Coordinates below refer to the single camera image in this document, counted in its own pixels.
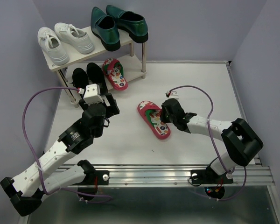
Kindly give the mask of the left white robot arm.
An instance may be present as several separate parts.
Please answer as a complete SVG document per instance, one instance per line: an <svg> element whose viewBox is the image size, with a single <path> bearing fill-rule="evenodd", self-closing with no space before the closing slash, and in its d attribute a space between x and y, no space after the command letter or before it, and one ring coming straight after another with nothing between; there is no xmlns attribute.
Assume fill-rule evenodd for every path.
<svg viewBox="0 0 280 224"><path fill-rule="evenodd" d="M33 165L19 175L5 177L0 182L20 216L33 213L46 196L58 190L67 190L70 185L94 187L89 193L77 192L86 202L97 196L98 185L108 185L110 172L96 170L87 160L80 160L70 169L54 174L61 165L89 147L95 138L101 137L105 122L119 114L112 94L106 94L106 99L109 105L101 100L85 108L82 117L66 129L46 153L36 158Z"/></svg>

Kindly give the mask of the black lace shoe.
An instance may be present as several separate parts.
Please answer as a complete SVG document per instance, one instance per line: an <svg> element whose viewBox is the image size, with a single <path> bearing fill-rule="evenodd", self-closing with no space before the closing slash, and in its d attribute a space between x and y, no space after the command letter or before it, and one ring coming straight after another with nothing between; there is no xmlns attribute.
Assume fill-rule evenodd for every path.
<svg viewBox="0 0 280 224"><path fill-rule="evenodd" d="M86 73L89 80L100 87L100 94L103 96L106 95L108 89L102 69L95 63L89 63L86 67Z"/></svg>
<svg viewBox="0 0 280 224"><path fill-rule="evenodd" d="M76 68L72 74L72 85L77 89L86 89L89 85L87 73L82 68Z"/></svg>

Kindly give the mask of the white sneaker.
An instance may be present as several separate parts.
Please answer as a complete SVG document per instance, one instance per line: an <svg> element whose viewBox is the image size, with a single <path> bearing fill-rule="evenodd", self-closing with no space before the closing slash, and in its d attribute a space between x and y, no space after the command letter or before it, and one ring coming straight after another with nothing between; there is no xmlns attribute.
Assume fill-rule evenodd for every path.
<svg viewBox="0 0 280 224"><path fill-rule="evenodd" d="M37 39L42 50L50 57L55 65L66 64L70 58L55 32L48 28L39 29Z"/></svg>
<svg viewBox="0 0 280 224"><path fill-rule="evenodd" d="M72 24L57 23L54 26L57 37L73 46L81 54L89 54L94 50L94 45L88 34Z"/></svg>

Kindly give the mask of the white two-tier shoe shelf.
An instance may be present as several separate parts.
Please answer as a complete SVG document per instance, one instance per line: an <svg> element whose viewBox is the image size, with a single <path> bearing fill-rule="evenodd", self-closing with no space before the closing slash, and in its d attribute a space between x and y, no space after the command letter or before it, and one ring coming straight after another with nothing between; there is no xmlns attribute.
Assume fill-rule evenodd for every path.
<svg viewBox="0 0 280 224"><path fill-rule="evenodd" d="M101 43L101 40L96 37L90 27L83 28L83 31L85 31L88 36L90 37L93 45L94 50L89 54L81 54L79 53L73 46L70 44L67 44L65 42L62 42L64 49L66 50L66 53L68 54L70 60L63 65L55 65L51 61L50 57L43 51L44 56L47 61L47 65L49 66L50 70L53 70L58 75L59 79L61 80L62 86L65 88L65 92L70 98L71 103L76 104L77 106L80 106L78 104L80 99L83 99L84 95L84 89L77 89L72 85L72 79L68 80L62 73L63 68L67 68L70 65L85 61L86 59L92 58L96 55L100 55L103 52L106 52L107 50L104 48L104 46ZM124 77L126 81L131 81L133 79L136 79L138 77L145 77L145 60L140 61L134 54L133 54L133 42L132 39L129 37L128 33L126 31L120 31L119 32L120 37L120 45L130 44L130 54L121 58L118 58L120 63L123 65L124 68ZM112 85L108 81L108 79L105 76L105 82L107 85L107 89L112 89Z"/></svg>

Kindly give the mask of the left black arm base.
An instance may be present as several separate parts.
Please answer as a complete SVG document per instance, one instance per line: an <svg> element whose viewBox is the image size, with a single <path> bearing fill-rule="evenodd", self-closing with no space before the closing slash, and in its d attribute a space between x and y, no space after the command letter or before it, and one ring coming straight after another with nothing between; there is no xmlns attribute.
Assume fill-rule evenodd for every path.
<svg viewBox="0 0 280 224"><path fill-rule="evenodd" d="M110 171L96 170L87 160L80 160L77 163L77 168L82 170L78 171L79 174L82 174L82 177L73 184L73 186L77 186L78 197L86 203L95 202L95 197L89 196L89 194L96 195L99 185L105 186L109 184Z"/></svg>

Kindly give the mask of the right white sneaker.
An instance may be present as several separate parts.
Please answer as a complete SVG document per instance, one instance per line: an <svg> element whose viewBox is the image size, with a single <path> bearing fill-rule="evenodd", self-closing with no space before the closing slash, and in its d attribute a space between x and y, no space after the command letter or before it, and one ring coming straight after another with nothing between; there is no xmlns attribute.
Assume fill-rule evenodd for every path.
<svg viewBox="0 0 280 224"><path fill-rule="evenodd" d="M94 45L88 34L72 24L57 23L54 26L57 37L73 46L81 54L89 54L94 50Z"/></svg>

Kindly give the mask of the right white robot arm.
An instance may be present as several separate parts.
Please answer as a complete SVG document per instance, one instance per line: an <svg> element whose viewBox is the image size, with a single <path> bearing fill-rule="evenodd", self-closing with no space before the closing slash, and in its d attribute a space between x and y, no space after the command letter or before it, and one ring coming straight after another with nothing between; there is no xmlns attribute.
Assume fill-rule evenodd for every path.
<svg viewBox="0 0 280 224"><path fill-rule="evenodd" d="M236 166L247 166L264 144L250 125L241 118L235 121L219 121L204 118L196 113L185 113L177 99L170 98L161 105L161 120L172 123L178 130L201 134L224 143L226 153L213 160L205 171L208 181L216 182Z"/></svg>

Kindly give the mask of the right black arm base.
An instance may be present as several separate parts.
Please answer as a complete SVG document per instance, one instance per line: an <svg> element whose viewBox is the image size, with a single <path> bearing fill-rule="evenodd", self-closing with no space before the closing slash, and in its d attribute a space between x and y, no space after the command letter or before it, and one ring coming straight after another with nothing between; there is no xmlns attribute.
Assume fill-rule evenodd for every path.
<svg viewBox="0 0 280 224"><path fill-rule="evenodd" d="M191 170L188 183L194 187L205 185L204 191L206 195L214 199L222 199L225 195L224 184L233 184L233 178L216 174L211 169L195 169Z"/></svg>

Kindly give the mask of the green loafer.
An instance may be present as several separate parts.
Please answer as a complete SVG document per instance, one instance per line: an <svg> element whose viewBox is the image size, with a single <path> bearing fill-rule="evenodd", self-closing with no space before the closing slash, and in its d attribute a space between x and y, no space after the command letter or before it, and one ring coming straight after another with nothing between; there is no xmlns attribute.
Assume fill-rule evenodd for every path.
<svg viewBox="0 0 280 224"><path fill-rule="evenodd" d="M114 19L98 7L94 7L91 12L91 31L107 51L120 49L120 37Z"/></svg>
<svg viewBox="0 0 280 224"><path fill-rule="evenodd" d="M129 34L134 42L145 43L148 40L148 25L142 15L112 5L106 6L106 13L115 20L119 29Z"/></svg>

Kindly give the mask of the left white sneaker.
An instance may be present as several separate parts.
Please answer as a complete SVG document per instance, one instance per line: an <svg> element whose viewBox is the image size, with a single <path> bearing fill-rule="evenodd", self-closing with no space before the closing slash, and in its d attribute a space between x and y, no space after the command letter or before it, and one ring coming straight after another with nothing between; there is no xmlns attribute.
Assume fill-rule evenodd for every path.
<svg viewBox="0 0 280 224"><path fill-rule="evenodd" d="M37 39L42 50L50 57L55 65L66 64L70 58L55 32L48 28L39 29Z"/></svg>

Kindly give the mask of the aluminium mounting rail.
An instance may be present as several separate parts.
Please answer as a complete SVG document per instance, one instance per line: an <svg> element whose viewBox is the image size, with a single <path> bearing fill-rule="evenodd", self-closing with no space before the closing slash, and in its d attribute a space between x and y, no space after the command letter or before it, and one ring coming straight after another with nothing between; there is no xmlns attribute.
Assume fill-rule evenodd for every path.
<svg viewBox="0 0 280 224"><path fill-rule="evenodd" d="M98 165L97 171L109 171L109 184L105 188L153 188L191 187L188 179L194 170L205 169L198 165ZM246 167L245 186L274 186L269 167L249 165Z"/></svg>

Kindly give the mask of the pink patterned sandal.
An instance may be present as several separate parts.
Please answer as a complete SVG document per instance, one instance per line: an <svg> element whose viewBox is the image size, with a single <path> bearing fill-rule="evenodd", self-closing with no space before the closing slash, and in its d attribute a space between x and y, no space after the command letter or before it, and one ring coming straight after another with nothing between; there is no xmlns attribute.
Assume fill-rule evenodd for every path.
<svg viewBox="0 0 280 224"><path fill-rule="evenodd" d="M124 91L128 88L123 65L118 59L106 59L102 65L102 71L115 90Z"/></svg>
<svg viewBox="0 0 280 224"><path fill-rule="evenodd" d="M137 106L137 111L158 139L164 140L170 136L170 128L161 121L159 106L151 101L141 101Z"/></svg>

